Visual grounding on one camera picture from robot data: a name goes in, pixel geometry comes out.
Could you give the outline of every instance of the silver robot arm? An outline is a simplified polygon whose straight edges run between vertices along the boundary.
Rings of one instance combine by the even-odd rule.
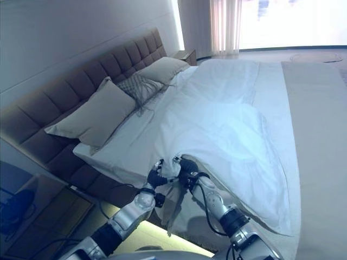
[[[224,235],[230,238],[239,254],[238,260],[283,259],[274,245],[249,222],[250,219],[236,204],[224,203],[228,193],[217,188],[206,173],[198,173],[196,163],[180,158],[174,158],[174,161],[181,165],[179,181],[219,221]]]
[[[60,260],[100,260],[112,254],[142,221],[149,218],[156,206],[158,201],[156,201],[155,188],[168,182],[166,178],[160,176],[162,163],[163,160],[160,160],[154,165],[147,182],[132,202],[121,208],[105,225],[82,240]]]

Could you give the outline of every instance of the bedside table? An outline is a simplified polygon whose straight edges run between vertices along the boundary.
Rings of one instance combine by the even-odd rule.
[[[175,56],[175,59],[185,61],[191,66],[196,66],[196,53],[195,50],[179,50]]]

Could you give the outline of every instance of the white curtain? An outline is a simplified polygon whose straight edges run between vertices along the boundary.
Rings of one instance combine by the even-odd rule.
[[[239,52],[242,0],[210,0],[213,55]]]

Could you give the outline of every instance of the pillow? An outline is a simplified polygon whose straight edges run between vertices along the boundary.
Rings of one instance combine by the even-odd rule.
[[[168,85],[174,76],[188,67],[190,66],[185,61],[176,58],[162,57],[148,67],[139,70],[136,74]]]
[[[135,100],[136,109],[142,110],[146,101],[162,90],[164,85],[141,75],[133,74],[130,78],[117,83],[117,87]]]
[[[106,77],[85,104],[44,131],[100,148],[134,108],[135,100]]]

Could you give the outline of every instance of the tufted headboard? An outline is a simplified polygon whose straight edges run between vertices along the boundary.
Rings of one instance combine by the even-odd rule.
[[[2,111],[1,138],[57,177],[122,206],[112,189],[116,182],[73,154],[78,139],[49,135],[44,128],[79,108],[106,76],[115,83],[120,82],[163,56],[166,52],[156,28],[115,47]]]

